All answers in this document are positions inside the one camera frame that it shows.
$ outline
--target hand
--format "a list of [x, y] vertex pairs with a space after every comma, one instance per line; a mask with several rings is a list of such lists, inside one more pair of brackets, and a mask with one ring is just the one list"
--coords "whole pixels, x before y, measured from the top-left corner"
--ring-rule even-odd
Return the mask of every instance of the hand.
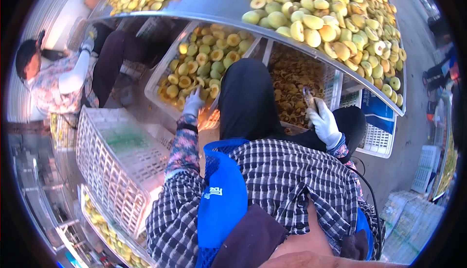
[[94, 40], [97, 38], [97, 30], [94, 26], [89, 29], [89, 37], [81, 45], [82, 49], [89, 50], [89, 53], [94, 49]]
[[88, 37], [81, 45], [81, 49], [88, 50], [90, 54], [92, 50], [94, 49], [94, 39], [92, 39], [91, 37]]
[[199, 97], [201, 87], [197, 87], [191, 94], [185, 99], [185, 107], [183, 108], [182, 114], [192, 114], [196, 118], [198, 117], [199, 110], [204, 106], [205, 102]]
[[314, 98], [319, 113], [311, 108], [307, 108], [306, 114], [315, 126], [316, 135], [326, 144], [327, 149], [335, 148], [341, 140], [342, 133], [337, 128], [334, 114], [326, 106], [326, 103], [320, 98]]

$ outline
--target metal table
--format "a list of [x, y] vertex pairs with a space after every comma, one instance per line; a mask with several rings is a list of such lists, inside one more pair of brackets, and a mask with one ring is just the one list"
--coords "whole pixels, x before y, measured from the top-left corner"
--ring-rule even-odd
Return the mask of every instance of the metal table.
[[118, 15], [110, 16], [112, 8], [110, 6], [105, 7], [104, 2], [98, 4], [93, 14], [90, 16], [90, 21], [105, 20], [115, 17], [127, 17], [127, 16], [167, 16], [174, 18], [185, 18], [192, 20], [202, 20], [210, 23], [219, 23], [225, 25], [232, 25], [238, 28], [242, 28], [248, 31], [256, 32], [265, 37], [274, 39], [278, 42], [286, 44], [292, 48], [300, 50], [313, 58], [320, 61], [326, 62], [333, 65], [341, 72], [346, 73], [352, 77], [356, 83], [366, 87], [373, 92], [377, 97], [383, 100], [397, 115], [403, 116], [405, 114], [406, 105], [406, 72], [405, 62], [402, 70], [401, 77], [401, 89], [404, 103], [402, 109], [400, 109], [395, 103], [393, 103], [386, 95], [378, 90], [374, 85], [370, 84], [365, 78], [362, 78], [358, 73], [352, 71], [344, 64], [331, 59], [327, 55], [321, 53], [315, 48], [312, 48], [305, 43], [295, 41], [292, 38], [286, 38], [272, 30], [244, 23], [242, 22], [242, 15], [250, 11], [249, 6], [251, 0], [167, 0], [164, 1], [162, 9], [159, 11], [139, 11], [131, 13], [121, 13]]

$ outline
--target dark maroon pants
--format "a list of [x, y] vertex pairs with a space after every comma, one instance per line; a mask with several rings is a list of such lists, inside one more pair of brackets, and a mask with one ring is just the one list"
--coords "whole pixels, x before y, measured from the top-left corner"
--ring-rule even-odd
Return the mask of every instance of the dark maroon pants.
[[100, 108], [109, 98], [123, 60], [142, 62], [147, 50], [148, 45], [144, 40], [131, 34], [123, 31], [109, 34], [100, 51], [92, 78], [92, 90], [99, 99]]

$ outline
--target black cord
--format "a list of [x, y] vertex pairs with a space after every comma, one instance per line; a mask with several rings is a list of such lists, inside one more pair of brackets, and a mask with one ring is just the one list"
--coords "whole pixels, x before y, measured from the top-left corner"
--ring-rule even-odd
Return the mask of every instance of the black cord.
[[365, 173], [367, 172], [367, 170], [365, 170], [365, 164], [363, 163], [363, 161], [362, 161], [359, 157], [356, 157], [356, 156], [351, 156], [351, 157], [350, 157], [351, 160], [352, 160], [353, 158], [354, 158], [354, 159], [358, 159], [358, 160], [360, 161], [361, 165], [363, 166], [363, 175], [362, 175], [361, 177], [365, 176]]
[[381, 223], [380, 223], [380, 218], [379, 218], [379, 213], [378, 213], [378, 207], [377, 207], [377, 200], [375, 198], [375, 194], [373, 193], [373, 189], [371, 188], [370, 186], [370, 183], [368, 183], [368, 181], [354, 168], [351, 168], [349, 166], [347, 166], [349, 169], [353, 170], [358, 176], [360, 176], [360, 178], [363, 179], [363, 181], [365, 182], [365, 184], [368, 186], [368, 188], [370, 189], [370, 192], [371, 192], [371, 197], [373, 198], [373, 205], [375, 206], [375, 212], [377, 214], [377, 224], [378, 224], [378, 234], [379, 234], [379, 248], [378, 248], [378, 251], [376, 253], [376, 259], [377, 260], [380, 260], [381, 259], [381, 252], [382, 252], [382, 234], [381, 234]]

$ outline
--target collar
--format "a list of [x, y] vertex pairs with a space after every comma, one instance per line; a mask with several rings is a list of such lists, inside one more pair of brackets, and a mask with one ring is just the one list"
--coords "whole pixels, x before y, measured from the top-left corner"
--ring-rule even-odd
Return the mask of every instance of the collar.
[[32, 78], [26, 81], [26, 85], [28, 88], [32, 87], [32, 84], [36, 81], [37, 76], [39, 75], [40, 71]]

